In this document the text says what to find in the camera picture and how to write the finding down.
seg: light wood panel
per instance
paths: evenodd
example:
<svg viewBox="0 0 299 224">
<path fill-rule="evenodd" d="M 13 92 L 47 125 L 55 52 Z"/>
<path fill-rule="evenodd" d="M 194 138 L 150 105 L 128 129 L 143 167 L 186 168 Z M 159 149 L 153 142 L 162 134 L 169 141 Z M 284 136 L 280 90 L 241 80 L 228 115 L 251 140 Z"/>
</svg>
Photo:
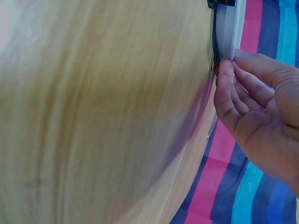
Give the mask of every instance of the light wood panel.
<svg viewBox="0 0 299 224">
<path fill-rule="evenodd" d="M 210 100 L 199 116 L 211 13 L 206 0 L 0 1 L 0 223 L 168 223 L 214 114 Z"/>
</svg>

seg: striped cloth background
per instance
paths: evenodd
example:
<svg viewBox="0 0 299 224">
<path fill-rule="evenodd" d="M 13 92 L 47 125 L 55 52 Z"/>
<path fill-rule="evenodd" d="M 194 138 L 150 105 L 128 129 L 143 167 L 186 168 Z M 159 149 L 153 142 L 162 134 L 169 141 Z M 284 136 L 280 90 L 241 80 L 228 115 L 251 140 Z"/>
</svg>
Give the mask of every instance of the striped cloth background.
<svg viewBox="0 0 299 224">
<path fill-rule="evenodd" d="M 247 0 L 241 49 L 299 66 L 296 0 Z M 248 161 L 218 121 L 171 224 L 299 224 L 289 188 Z"/>
</svg>

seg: hand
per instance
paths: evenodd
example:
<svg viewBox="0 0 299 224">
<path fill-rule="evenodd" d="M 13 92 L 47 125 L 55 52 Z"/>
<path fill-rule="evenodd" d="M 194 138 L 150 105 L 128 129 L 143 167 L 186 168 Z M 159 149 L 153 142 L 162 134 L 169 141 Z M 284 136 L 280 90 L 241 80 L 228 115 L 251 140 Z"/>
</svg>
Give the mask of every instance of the hand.
<svg viewBox="0 0 299 224">
<path fill-rule="evenodd" d="M 221 122 L 257 167 L 299 195 L 299 70 L 236 50 L 217 73 Z"/>
</svg>

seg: white plastic cap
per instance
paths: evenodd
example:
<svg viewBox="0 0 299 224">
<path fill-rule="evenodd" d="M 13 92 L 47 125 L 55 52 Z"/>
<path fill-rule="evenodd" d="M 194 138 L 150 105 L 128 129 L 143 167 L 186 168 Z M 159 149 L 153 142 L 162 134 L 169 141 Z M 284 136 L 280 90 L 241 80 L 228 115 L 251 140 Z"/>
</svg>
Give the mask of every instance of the white plastic cap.
<svg viewBox="0 0 299 224">
<path fill-rule="evenodd" d="M 217 5 L 216 41 L 219 59 L 234 59 L 235 48 L 240 48 L 246 0 L 237 0 L 236 6 Z"/>
</svg>

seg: pink stripe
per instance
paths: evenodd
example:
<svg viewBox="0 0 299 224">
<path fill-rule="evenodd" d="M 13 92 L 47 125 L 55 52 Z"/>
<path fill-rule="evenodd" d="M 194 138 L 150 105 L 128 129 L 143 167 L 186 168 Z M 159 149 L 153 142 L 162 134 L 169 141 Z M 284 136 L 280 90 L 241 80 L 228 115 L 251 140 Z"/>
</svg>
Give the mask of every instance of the pink stripe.
<svg viewBox="0 0 299 224">
<path fill-rule="evenodd" d="M 188 209 L 190 213 L 198 214 L 207 219 L 210 218 L 216 192 L 228 166 L 234 146 L 235 140 L 223 124 L 218 122 L 209 158 Z"/>
<path fill-rule="evenodd" d="M 245 22 L 241 42 L 241 49 L 245 52 L 257 52 L 258 40 L 260 37 L 262 23 L 262 13 L 262 0 L 247 0 Z"/>
<path fill-rule="evenodd" d="M 212 221 L 196 214 L 189 213 L 185 220 L 185 224 L 212 224 Z"/>
<path fill-rule="evenodd" d="M 234 146 L 235 139 L 228 132 L 226 127 L 221 122 L 218 122 L 209 157 L 229 162 Z"/>
</svg>

